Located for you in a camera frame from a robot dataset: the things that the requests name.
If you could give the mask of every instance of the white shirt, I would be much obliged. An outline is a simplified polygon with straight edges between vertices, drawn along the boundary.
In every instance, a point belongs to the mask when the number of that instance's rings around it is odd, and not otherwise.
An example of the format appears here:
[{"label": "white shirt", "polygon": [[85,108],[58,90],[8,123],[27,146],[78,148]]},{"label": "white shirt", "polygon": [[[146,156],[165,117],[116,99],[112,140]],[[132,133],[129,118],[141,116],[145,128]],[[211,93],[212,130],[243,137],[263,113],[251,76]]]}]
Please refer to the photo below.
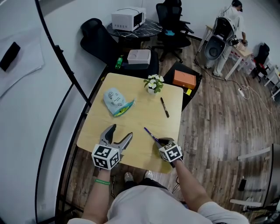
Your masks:
[{"label": "white shirt", "polygon": [[[198,212],[186,209],[172,194],[161,188],[139,185],[120,193],[108,212],[107,224],[249,224],[241,214],[223,209],[214,202]],[[68,224],[95,224],[71,219]]]},{"label": "white shirt", "polygon": [[244,18],[235,7],[230,6],[222,8],[218,17],[220,16],[229,18],[233,22],[235,30],[245,32]]}]

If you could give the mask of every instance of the green wristband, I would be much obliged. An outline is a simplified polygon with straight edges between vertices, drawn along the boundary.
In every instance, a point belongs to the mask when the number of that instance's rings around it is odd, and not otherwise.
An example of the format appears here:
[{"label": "green wristband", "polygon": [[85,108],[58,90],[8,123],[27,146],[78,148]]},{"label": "green wristband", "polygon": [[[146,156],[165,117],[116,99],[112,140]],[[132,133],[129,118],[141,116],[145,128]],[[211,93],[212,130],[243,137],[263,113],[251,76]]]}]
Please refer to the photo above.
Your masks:
[{"label": "green wristband", "polygon": [[110,185],[110,182],[107,182],[107,181],[104,181],[104,180],[96,179],[95,182],[100,183],[100,184],[104,184],[104,185]]}]

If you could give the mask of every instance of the blue object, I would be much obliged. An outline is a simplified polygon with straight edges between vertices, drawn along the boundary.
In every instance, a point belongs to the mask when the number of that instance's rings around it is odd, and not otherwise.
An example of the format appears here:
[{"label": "blue object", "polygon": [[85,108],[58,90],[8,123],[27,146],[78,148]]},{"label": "blue object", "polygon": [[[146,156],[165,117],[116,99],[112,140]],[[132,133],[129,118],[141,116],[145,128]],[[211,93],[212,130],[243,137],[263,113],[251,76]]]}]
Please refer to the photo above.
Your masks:
[{"label": "blue object", "polygon": [[167,35],[167,36],[174,36],[175,35],[175,33],[172,30],[165,30],[164,34]]},{"label": "blue object", "polygon": [[114,117],[124,114],[135,101],[126,102],[124,96],[116,88],[108,89],[103,95],[103,100]]},{"label": "blue object", "polygon": [[158,141],[158,139],[157,139],[155,136],[153,136],[153,134],[152,134],[151,132],[149,132],[149,130],[148,130],[147,128],[144,127],[144,129],[151,135],[151,137],[152,137],[156,142],[158,142],[158,143],[160,144],[160,142]]}]

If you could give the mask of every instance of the white microwave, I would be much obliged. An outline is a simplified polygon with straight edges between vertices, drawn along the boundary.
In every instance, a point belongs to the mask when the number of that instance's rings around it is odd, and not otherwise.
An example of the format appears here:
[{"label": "white microwave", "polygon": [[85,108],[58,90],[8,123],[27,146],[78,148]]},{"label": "white microwave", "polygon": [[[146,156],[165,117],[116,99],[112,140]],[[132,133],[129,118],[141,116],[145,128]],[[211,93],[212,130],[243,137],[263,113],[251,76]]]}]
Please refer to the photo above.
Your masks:
[{"label": "white microwave", "polygon": [[133,31],[146,20],[146,9],[127,7],[112,13],[113,29]]}]

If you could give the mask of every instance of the small potted plant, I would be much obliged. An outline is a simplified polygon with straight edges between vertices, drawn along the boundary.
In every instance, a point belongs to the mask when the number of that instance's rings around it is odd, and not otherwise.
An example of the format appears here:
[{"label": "small potted plant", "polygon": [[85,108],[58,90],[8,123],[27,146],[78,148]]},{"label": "small potted plant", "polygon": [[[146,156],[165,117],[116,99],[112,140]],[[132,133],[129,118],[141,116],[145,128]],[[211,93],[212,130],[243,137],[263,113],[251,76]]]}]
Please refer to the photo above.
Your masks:
[{"label": "small potted plant", "polygon": [[156,94],[161,91],[164,79],[161,75],[149,75],[148,79],[145,79],[144,82],[144,87],[148,85],[148,92],[150,94]]}]

